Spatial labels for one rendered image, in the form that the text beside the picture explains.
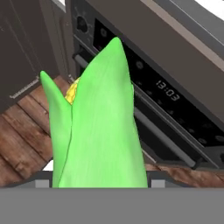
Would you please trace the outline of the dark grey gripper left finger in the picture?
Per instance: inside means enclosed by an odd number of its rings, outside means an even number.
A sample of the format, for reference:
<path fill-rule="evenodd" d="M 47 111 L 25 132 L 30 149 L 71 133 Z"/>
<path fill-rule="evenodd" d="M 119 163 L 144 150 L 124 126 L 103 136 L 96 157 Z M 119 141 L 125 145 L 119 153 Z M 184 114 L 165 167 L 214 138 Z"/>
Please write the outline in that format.
<path fill-rule="evenodd" d="M 20 188 L 51 188 L 53 182 L 53 173 L 51 171 L 38 171 L 28 179 L 18 183 L 11 184 L 11 187 Z"/>

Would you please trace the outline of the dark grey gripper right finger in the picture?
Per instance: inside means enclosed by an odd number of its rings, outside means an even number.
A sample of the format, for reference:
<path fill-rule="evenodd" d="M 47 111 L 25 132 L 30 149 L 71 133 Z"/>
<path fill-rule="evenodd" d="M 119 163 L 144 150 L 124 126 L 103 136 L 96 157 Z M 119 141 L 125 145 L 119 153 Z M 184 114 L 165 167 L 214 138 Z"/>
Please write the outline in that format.
<path fill-rule="evenodd" d="M 151 188 L 188 187 L 188 184 L 177 181 L 164 171 L 147 171 L 148 185 Z"/>

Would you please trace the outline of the green corn cob with husk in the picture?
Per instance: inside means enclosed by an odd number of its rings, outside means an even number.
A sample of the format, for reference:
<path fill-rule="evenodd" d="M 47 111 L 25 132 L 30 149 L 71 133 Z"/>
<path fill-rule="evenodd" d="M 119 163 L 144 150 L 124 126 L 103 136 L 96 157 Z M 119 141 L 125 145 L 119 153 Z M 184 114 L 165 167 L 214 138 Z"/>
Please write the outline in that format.
<path fill-rule="evenodd" d="M 66 94 L 42 71 L 49 104 L 54 188 L 146 188 L 134 87 L 115 37 Z"/>

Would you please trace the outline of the black oven door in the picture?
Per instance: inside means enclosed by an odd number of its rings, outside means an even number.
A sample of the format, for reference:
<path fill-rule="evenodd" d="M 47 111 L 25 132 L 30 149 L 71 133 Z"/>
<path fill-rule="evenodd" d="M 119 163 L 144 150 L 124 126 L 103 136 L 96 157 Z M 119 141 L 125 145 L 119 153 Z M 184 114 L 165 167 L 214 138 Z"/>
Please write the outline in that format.
<path fill-rule="evenodd" d="M 190 146 L 153 109 L 152 100 L 130 81 L 128 64 L 92 61 L 80 77 L 73 102 L 73 121 L 92 129 L 112 148 L 141 145 L 156 163 L 196 161 Z"/>

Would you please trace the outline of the black oven with clock display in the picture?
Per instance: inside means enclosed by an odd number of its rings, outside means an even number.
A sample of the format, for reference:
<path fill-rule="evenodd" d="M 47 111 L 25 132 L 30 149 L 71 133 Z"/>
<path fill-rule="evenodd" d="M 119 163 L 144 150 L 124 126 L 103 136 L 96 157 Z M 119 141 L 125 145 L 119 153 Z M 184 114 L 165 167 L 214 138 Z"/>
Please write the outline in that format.
<path fill-rule="evenodd" d="M 173 0 L 153 1 L 205 44 L 203 38 L 191 31 L 181 17 L 172 14 L 172 9 L 177 6 Z M 184 90 L 87 0 L 71 0 L 70 10 L 75 49 L 73 56 L 78 53 L 89 62 L 112 38 L 118 37 L 129 62 L 131 81 L 152 100 L 153 109 L 163 121 L 205 159 L 195 170 L 224 170 L 224 122 Z M 215 53 L 224 60 L 224 53 Z"/>

